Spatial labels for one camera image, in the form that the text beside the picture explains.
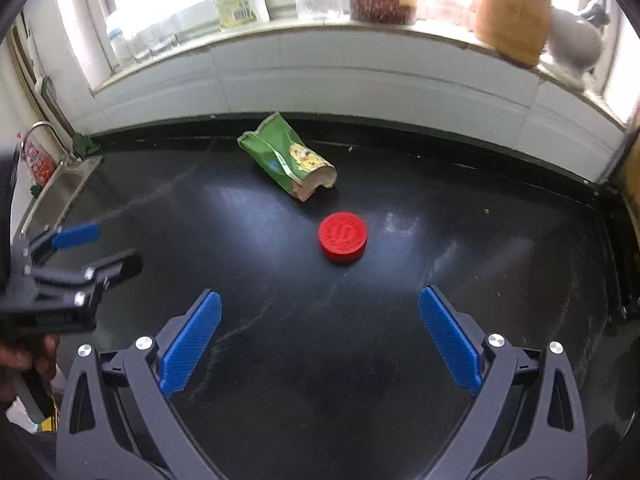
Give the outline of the person's left hand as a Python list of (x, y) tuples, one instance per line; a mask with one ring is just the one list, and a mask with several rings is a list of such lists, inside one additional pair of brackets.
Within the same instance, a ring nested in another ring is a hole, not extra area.
[(60, 336), (46, 335), (37, 350), (32, 353), (24, 347), (2, 344), (0, 349), (1, 365), (1, 404), (11, 405), (16, 398), (15, 388), (9, 372), (22, 372), (34, 368), (45, 380), (51, 380), (58, 369), (58, 346)]

